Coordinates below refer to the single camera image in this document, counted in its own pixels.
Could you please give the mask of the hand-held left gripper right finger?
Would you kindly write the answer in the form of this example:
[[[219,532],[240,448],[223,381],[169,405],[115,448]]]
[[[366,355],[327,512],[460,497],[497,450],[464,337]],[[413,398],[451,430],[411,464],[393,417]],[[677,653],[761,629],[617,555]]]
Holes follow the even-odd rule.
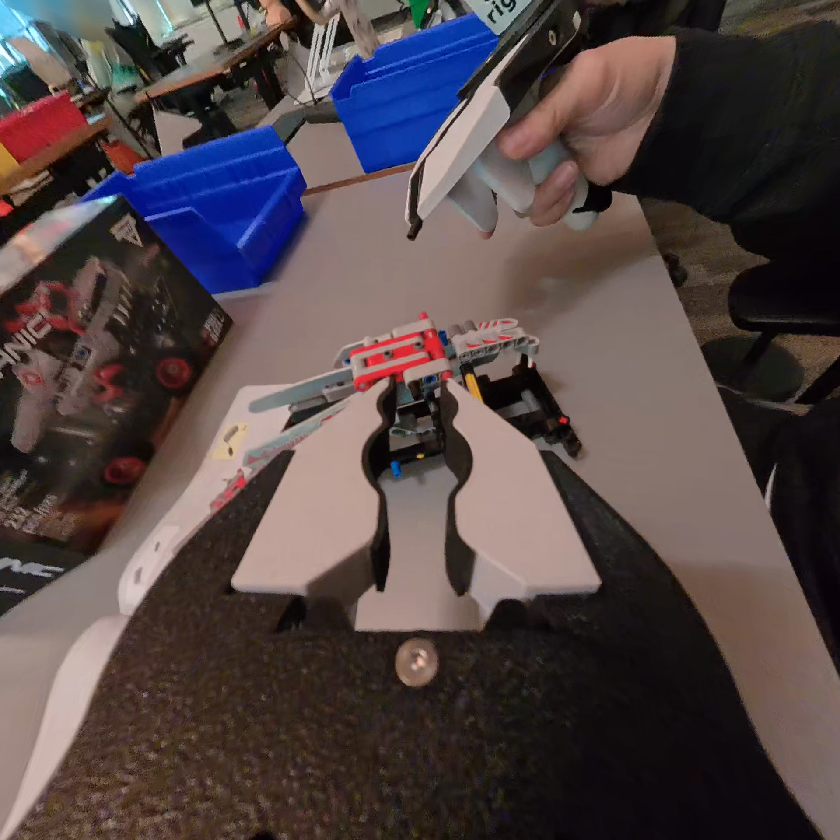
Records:
[[[439,400],[444,461],[455,477],[447,501],[448,581],[480,615],[504,601],[590,595],[602,584],[540,450],[454,381]]]

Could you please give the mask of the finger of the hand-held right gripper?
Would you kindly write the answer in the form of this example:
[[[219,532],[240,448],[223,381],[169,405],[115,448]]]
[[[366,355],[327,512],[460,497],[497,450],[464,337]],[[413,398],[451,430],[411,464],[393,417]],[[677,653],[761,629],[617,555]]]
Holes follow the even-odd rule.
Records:
[[[437,129],[433,138],[428,142],[426,148],[420,153],[412,169],[408,190],[406,195],[405,220],[410,228],[420,228],[423,220],[418,213],[419,197],[422,189],[424,167],[427,157],[437,148],[439,142],[445,136],[449,126],[464,109],[464,102],[460,101],[456,108],[447,116],[446,120]]]
[[[415,163],[415,220],[423,222],[450,200],[470,222],[496,222],[494,192],[470,173],[510,118],[494,84],[482,85],[448,115]]]

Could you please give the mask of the brown wooden work desk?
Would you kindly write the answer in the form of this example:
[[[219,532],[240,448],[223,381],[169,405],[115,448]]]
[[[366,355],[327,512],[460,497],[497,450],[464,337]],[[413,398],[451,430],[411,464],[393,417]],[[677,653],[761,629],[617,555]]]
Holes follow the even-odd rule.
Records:
[[[204,140],[218,140],[236,133],[227,114],[208,99],[218,81],[231,77],[234,81],[251,79],[268,109],[273,109],[284,97],[275,66],[274,54],[279,51],[280,37],[294,30],[297,20],[261,30],[241,45],[222,45],[180,66],[149,86],[138,91],[133,99],[138,104],[150,104],[160,99],[182,98],[187,115],[199,122]]]

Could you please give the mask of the open building instruction booklet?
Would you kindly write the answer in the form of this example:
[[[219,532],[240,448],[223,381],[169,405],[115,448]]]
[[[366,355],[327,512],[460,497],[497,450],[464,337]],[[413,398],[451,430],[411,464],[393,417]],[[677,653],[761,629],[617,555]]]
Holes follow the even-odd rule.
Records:
[[[242,487],[246,451],[285,426],[286,408],[250,408],[279,389],[241,388],[211,437],[177,433],[105,550],[2,617],[2,838],[14,835],[55,777],[152,584]]]

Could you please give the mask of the person's right hand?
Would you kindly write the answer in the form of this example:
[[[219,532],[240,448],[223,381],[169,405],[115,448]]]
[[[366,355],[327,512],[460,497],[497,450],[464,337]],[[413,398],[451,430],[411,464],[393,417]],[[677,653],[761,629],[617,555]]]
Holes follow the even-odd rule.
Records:
[[[497,136],[501,153],[527,160],[561,138],[572,158],[537,187],[528,212],[536,227],[571,209],[579,175],[609,186],[629,171],[669,84],[676,37],[622,38],[580,53],[522,119]]]

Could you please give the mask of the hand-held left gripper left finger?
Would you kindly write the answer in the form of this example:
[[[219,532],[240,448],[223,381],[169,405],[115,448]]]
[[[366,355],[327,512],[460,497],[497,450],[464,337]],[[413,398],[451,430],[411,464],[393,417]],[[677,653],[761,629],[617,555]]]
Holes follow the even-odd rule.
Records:
[[[380,479],[391,466],[395,416],[395,384],[386,378],[281,455],[285,468],[233,574],[235,591],[384,591],[391,541]]]

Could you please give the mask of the red grey brick truck model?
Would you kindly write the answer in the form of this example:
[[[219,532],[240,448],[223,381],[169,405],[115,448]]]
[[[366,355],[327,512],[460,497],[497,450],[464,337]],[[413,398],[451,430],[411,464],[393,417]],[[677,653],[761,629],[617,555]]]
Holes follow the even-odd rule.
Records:
[[[276,437],[245,451],[242,467],[255,474],[336,417],[352,396],[384,380],[395,387],[388,446],[396,479],[404,466],[444,453],[439,404],[447,382],[464,386],[527,438],[559,445],[577,459],[582,443],[541,377],[538,352],[539,339],[516,319],[437,329],[422,312],[418,320],[345,345],[330,371],[252,402],[252,413],[286,408],[290,414]]]

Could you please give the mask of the black toy set box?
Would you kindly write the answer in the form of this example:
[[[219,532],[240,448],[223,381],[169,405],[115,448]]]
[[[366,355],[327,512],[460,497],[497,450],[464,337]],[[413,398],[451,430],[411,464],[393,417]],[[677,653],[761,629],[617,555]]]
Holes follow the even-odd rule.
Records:
[[[120,195],[1,262],[4,616],[100,550],[234,322]]]

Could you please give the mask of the blue plastic storage bin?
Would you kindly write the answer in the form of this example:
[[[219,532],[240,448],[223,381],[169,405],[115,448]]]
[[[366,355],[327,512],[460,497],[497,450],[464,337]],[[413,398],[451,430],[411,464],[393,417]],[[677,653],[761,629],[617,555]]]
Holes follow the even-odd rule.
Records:
[[[268,280],[303,216],[303,173],[273,127],[115,172],[82,200],[121,195],[212,294]]]
[[[415,162],[497,42],[469,14],[352,58],[330,97],[364,173]]]

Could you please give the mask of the red storage bin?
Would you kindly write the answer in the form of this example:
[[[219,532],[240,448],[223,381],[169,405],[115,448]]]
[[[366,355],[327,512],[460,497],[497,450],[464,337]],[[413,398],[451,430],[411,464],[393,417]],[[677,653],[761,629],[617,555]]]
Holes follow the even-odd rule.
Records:
[[[3,117],[1,144],[17,163],[22,163],[87,126],[85,114],[63,91]]]

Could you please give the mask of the grey desk with wooden edge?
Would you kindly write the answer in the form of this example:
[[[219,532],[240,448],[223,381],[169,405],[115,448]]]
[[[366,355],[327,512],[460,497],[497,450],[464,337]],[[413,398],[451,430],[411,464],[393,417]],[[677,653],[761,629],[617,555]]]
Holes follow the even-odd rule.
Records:
[[[273,149],[279,143],[286,146],[301,169],[308,195],[410,172],[414,166],[409,161],[364,171],[331,100],[302,106],[293,104],[290,98],[284,98],[252,129],[164,155],[154,162],[168,164],[180,174],[188,165],[215,165]]]

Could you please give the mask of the person's right forearm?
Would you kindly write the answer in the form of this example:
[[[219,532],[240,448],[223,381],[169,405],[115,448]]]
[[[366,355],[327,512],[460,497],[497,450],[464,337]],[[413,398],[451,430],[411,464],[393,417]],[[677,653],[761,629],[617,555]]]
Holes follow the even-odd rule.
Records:
[[[690,207],[756,256],[838,264],[838,26],[673,36],[665,95],[610,187]]]

